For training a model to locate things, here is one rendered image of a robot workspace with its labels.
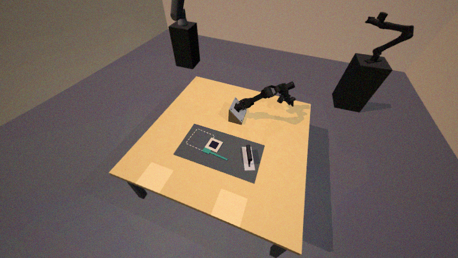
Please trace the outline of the beige square tile with dark centre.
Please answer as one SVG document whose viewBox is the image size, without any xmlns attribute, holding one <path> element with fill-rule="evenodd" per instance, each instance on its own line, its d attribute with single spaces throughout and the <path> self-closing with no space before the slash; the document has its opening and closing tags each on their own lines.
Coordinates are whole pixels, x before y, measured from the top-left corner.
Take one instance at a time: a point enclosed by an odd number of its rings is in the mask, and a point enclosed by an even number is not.
<svg viewBox="0 0 458 258">
<path fill-rule="evenodd" d="M 211 138 L 209 140 L 209 142 L 206 144 L 205 148 L 208 148 L 214 152 L 218 152 L 219 148 L 221 147 L 223 142 L 217 140 L 217 139 L 214 139 L 214 138 Z"/>
</svg>

